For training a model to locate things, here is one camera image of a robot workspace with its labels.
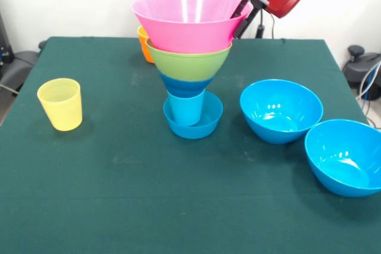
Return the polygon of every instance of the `blue cup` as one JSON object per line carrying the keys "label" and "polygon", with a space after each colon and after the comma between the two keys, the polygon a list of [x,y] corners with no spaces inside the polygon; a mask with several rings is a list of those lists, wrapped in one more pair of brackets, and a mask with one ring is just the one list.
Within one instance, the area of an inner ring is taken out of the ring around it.
{"label": "blue cup", "polygon": [[168,91],[167,93],[174,120],[178,125],[192,126],[200,121],[205,90],[192,98],[179,98]]}
{"label": "blue cup", "polygon": [[166,76],[165,74],[159,71],[159,75],[164,82],[165,88],[167,91],[179,98],[192,98],[202,93],[211,83],[214,77],[203,81],[185,81],[177,80]]}
{"label": "blue cup", "polygon": [[181,126],[174,122],[168,99],[164,102],[163,112],[174,134],[185,139],[201,139],[209,136],[216,129],[223,113],[223,105],[216,95],[206,91],[200,121],[193,126]]}

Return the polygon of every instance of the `bowl rim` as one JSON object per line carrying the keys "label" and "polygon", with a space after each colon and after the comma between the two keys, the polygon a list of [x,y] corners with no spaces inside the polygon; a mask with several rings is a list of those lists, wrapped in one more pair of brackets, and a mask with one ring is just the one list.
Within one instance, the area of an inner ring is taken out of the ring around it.
{"label": "bowl rim", "polygon": [[177,122],[173,121],[171,118],[169,118],[168,114],[166,113],[165,111],[165,105],[166,103],[168,102],[168,98],[165,99],[164,103],[163,103],[163,113],[164,113],[164,116],[165,118],[167,119],[167,121],[171,124],[173,124],[174,126],[176,127],[180,127],[180,128],[183,128],[183,129],[193,129],[193,130],[197,130],[197,129],[202,129],[202,128],[205,128],[206,126],[210,126],[210,125],[213,125],[214,123],[216,123],[218,120],[221,119],[222,117],[222,114],[223,114],[223,111],[224,111],[224,106],[223,106],[223,103],[221,101],[221,99],[215,95],[214,93],[212,92],[209,92],[209,91],[205,91],[205,95],[208,95],[208,96],[212,96],[212,97],[215,97],[216,99],[218,99],[218,102],[219,102],[219,106],[221,107],[220,110],[219,110],[219,113],[218,113],[218,117],[213,120],[212,122],[206,124],[206,125],[202,125],[202,126],[183,126],[183,125],[180,125],[178,124]]}
{"label": "bowl rim", "polygon": [[168,56],[168,57],[176,57],[176,58],[178,58],[178,57],[182,57],[182,58],[204,58],[204,57],[217,56],[217,55],[229,52],[229,50],[233,46],[233,42],[231,42],[228,47],[226,47],[226,48],[224,48],[222,50],[214,51],[214,52],[207,52],[207,53],[175,53],[175,52],[168,52],[168,51],[164,51],[164,50],[160,50],[160,49],[156,48],[154,46],[154,43],[152,42],[152,40],[149,37],[145,40],[145,44],[147,45],[148,49],[152,49],[152,50],[156,51],[159,54],[163,54],[163,55]]}
{"label": "bowl rim", "polygon": [[304,138],[304,149],[305,149],[305,152],[307,153],[308,161],[309,161],[311,164],[313,164],[313,165],[314,165],[320,172],[322,172],[326,177],[329,177],[331,180],[333,180],[333,181],[335,181],[335,182],[337,182],[337,183],[340,183],[340,184],[342,184],[342,185],[344,185],[344,186],[352,187],[353,189],[357,189],[357,190],[381,190],[381,185],[380,185],[379,187],[358,187],[358,186],[354,186],[354,185],[352,185],[352,184],[346,184],[346,183],[343,183],[342,181],[338,180],[337,178],[334,178],[334,177],[332,177],[331,175],[328,175],[328,174],[326,174],[325,172],[323,172],[323,171],[321,170],[321,168],[318,167],[317,164],[315,164],[315,162],[311,159],[311,156],[310,156],[310,153],[309,153],[309,151],[308,151],[308,147],[307,147],[307,139],[308,139],[308,137],[310,136],[310,133],[311,133],[313,130],[315,130],[315,128],[318,128],[318,127],[320,127],[320,126],[322,126],[322,125],[325,125],[325,124],[330,124],[330,123],[332,123],[332,122],[337,122],[337,121],[340,121],[340,122],[347,122],[347,123],[350,123],[350,124],[355,124],[355,125],[363,126],[363,127],[367,128],[367,129],[373,129],[374,132],[378,132],[378,133],[381,134],[380,131],[378,131],[377,129],[373,128],[372,126],[369,126],[369,125],[367,125],[367,124],[365,124],[365,123],[362,123],[362,122],[359,122],[359,121],[355,121],[355,120],[349,120],[349,119],[343,119],[343,118],[335,118],[335,119],[324,120],[324,121],[322,121],[322,122],[316,124],[313,128],[311,128],[311,129],[307,132],[307,134],[306,134],[306,136],[305,136],[305,138]]}
{"label": "bowl rim", "polygon": [[307,128],[303,128],[303,129],[298,129],[298,130],[295,130],[295,131],[284,131],[284,130],[278,130],[278,129],[273,129],[273,128],[268,128],[268,127],[265,127],[263,126],[262,124],[256,122],[255,120],[252,120],[252,122],[254,122],[255,124],[258,124],[259,126],[263,127],[263,128],[266,128],[267,130],[271,130],[271,131],[276,131],[276,132],[281,132],[281,133],[298,133],[298,132],[305,132],[307,130],[310,130],[312,127],[316,126],[316,124],[318,124],[320,122],[320,120],[323,118],[323,114],[324,114],[324,106],[323,106],[323,103],[321,102],[320,98],[312,91],[310,90],[309,88],[303,86],[302,84],[300,83],[297,83],[295,81],[291,81],[291,80],[282,80],[282,79],[265,79],[265,80],[259,80],[259,81],[256,81],[254,83],[251,83],[249,84],[246,88],[244,88],[244,90],[241,92],[241,95],[239,97],[239,105],[241,106],[241,110],[243,112],[243,114],[247,116],[245,110],[243,109],[242,107],[242,98],[243,98],[243,94],[251,87],[251,86],[254,86],[258,83],[262,83],[262,82],[265,82],[265,81],[282,81],[282,82],[285,82],[285,83],[290,83],[290,84],[293,84],[293,85],[296,85],[296,86],[299,86],[303,89],[305,89],[306,91],[310,92],[316,99],[317,99],[317,102],[319,103],[319,107],[320,107],[320,115],[318,116],[318,120],[316,120],[316,122],[311,125],[310,127],[307,127]]}
{"label": "bowl rim", "polygon": [[[139,2],[141,0],[134,0],[131,4],[131,9],[132,11],[136,14],[136,15],[139,15],[140,17],[143,17],[145,19],[149,19],[149,20],[155,20],[157,21],[157,19],[154,19],[154,18],[151,18],[151,17],[147,17],[145,15],[142,15],[141,13],[138,13],[135,9],[134,9],[134,5]],[[201,23],[184,23],[184,22],[179,22],[179,21],[169,21],[169,20],[160,20],[160,22],[164,22],[164,23],[171,23],[171,24],[213,24],[213,23],[221,23],[221,22],[224,22],[224,23],[229,23],[229,22],[232,22],[232,21],[235,21],[237,18],[238,19],[243,19],[243,18],[246,18],[246,16],[253,10],[253,5],[251,4],[251,2],[248,2],[246,5],[249,5],[251,7],[251,10],[247,13],[247,14],[241,14],[240,16],[238,17],[235,17],[235,18],[230,18],[230,19],[226,19],[226,20],[219,20],[219,21],[208,21],[208,22],[201,22]]]}

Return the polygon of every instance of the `stacked bowls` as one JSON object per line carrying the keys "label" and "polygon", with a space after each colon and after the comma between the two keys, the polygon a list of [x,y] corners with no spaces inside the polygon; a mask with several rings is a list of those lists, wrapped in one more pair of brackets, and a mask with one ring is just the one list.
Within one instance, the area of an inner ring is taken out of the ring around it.
{"label": "stacked bowls", "polygon": [[163,111],[172,131],[199,139],[212,133],[223,106],[207,86],[225,62],[233,32],[252,9],[230,18],[240,0],[135,0],[132,9],[149,35],[149,53],[168,98]]}

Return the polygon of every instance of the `plastic cup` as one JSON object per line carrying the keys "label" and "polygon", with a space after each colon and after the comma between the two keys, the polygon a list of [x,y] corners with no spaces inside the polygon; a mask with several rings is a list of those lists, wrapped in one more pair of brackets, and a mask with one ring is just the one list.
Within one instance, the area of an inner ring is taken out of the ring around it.
{"label": "plastic cup", "polygon": [[181,126],[192,126],[200,121],[205,90],[192,98],[178,98],[167,93],[175,122]]}
{"label": "plastic cup", "polygon": [[148,34],[144,30],[143,26],[140,26],[138,28],[138,36],[139,36],[140,45],[142,46],[142,52],[143,52],[145,60],[147,62],[150,62],[151,64],[153,64],[154,59],[152,59],[151,54],[149,53],[149,50],[148,50],[148,47],[146,44],[146,41],[148,39]]}
{"label": "plastic cup", "polygon": [[69,131],[81,124],[81,91],[75,80],[50,80],[41,85],[37,97],[55,129]]}

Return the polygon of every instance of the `plastic bowl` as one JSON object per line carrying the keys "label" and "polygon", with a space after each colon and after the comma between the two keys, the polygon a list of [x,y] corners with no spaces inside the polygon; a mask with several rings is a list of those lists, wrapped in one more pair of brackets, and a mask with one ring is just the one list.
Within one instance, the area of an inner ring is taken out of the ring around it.
{"label": "plastic bowl", "polygon": [[351,120],[328,120],[305,137],[308,162],[322,185],[339,196],[381,190],[381,132]]}
{"label": "plastic bowl", "polygon": [[320,99],[306,87],[287,80],[262,80],[241,94],[241,109],[250,128],[264,141],[294,141],[323,116]]}
{"label": "plastic bowl", "polygon": [[226,49],[252,10],[230,19],[241,0],[135,0],[132,10],[160,50],[200,54]]}
{"label": "plastic bowl", "polygon": [[163,74],[186,81],[201,81],[214,77],[232,48],[230,44],[222,51],[208,54],[177,54],[154,48],[150,39],[146,43],[155,65]]}
{"label": "plastic bowl", "polygon": [[181,126],[174,121],[169,100],[163,105],[163,112],[172,132],[185,139],[201,139],[216,129],[223,113],[221,100],[211,92],[205,92],[200,121],[193,126]]}
{"label": "plastic bowl", "polygon": [[192,98],[199,95],[213,80],[213,77],[203,81],[176,80],[171,77],[167,77],[160,71],[159,75],[167,91],[179,98]]}

